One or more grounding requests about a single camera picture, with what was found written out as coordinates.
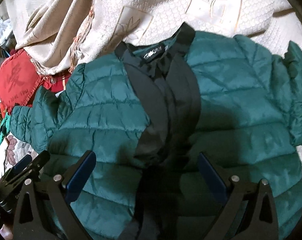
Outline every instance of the puffer jacket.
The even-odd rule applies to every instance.
[[[281,58],[240,35],[177,33],[161,45],[168,50],[177,44],[174,53],[196,78],[200,107],[183,167],[174,179],[160,179],[177,199],[176,234],[196,239],[220,208],[197,170],[198,154],[206,152],[243,180],[270,182],[283,239],[302,214],[302,167],[295,149],[302,144],[302,51],[291,42]],[[152,57],[150,48],[158,44],[125,46],[128,54],[115,52],[78,65],[58,98],[41,87],[32,108],[15,106],[10,120],[14,136],[37,152],[51,153],[49,176],[62,174],[86,150],[96,153],[97,165],[71,204],[94,239],[117,239],[132,220],[142,171],[150,164],[148,158],[136,158],[152,120],[128,69],[139,67],[139,55]],[[173,71],[168,54],[153,61],[166,66],[168,78]]]

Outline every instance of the cream fabric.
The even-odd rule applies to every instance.
[[[294,11],[272,17],[271,23],[262,35],[252,40],[268,48],[273,54],[284,56],[289,41],[294,41],[302,49],[302,24]]]
[[[4,162],[5,171],[12,168],[27,154],[30,154],[32,159],[38,156],[38,153],[29,143],[20,141],[11,132],[7,135],[7,140],[9,141],[9,146],[6,150],[6,159]]]
[[[273,13],[290,8],[286,0],[5,0],[3,3],[13,23],[16,48],[24,47],[39,62],[37,71],[41,74],[55,74],[72,64],[90,62],[112,51],[123,38],[134,45],[161,41],[184,21],[196,30],[226,36],[267,32],[274,25]],[[290,32],[302,30],[295,28]],[[256,41],[272,48],[267,35],[258,35]],[[277,44],[281,55],[286,52],[288,38],[282,36],[282,43]]]
[[[5,160],[7,148],[8,142],[6,140],[3,140],[0,144],[0,179],[5,174]]]

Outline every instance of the fringe tassel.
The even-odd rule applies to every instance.
[[[89,14],[88,14],[88,20],[86,22],[84,31],[79,33],[78,36],[73,38],[73,45],[71,49],[71,56],[70,56],[70,68],[69,73],[72,73],[75,70],[76,64],[78,62],[78,57],[76,55],[77,51],[80,51],[79,46],[84,41],[84,39],[87,37],[91,26],[92,26],[92,20],[94,18],[94,7],[93,5],[90,8]]]

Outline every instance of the pile of clothes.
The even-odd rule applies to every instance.
[[[1,5],[17,51],[0,67],[0,177],[25,154],[50,152],[46,179],[92,150],[71,207],[94,239],[138,237],[141,180],[154,193],[143,203],[157,217],[144,224],[150,239],[197,239],[221,207],[197,170],[204,152],[241,180],[266,178],[280,238],[292,231],[302,25],[286,0],[37,2]]]

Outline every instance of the blue clamp pad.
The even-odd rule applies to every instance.
[[[23,172],[23,170],[32,162],[32,157],[30,154],[27,154],[23,157],[15,166],[12,168],[14,175],[18,175]]]
[[[80,160],[69,167],[64,173],[61,185],[65,189],[67,204],[78,199],[83,187],[87,183],[96,165],[97,158],[94,152],[86,151]]]
[[[228,181],[228,177],[221,177],[217,169],[220,171],[222,168],[213,167],[205,155],[200,153],[198,157],[198,170],[216,201],[224,206],[230,196],[230,182]]]

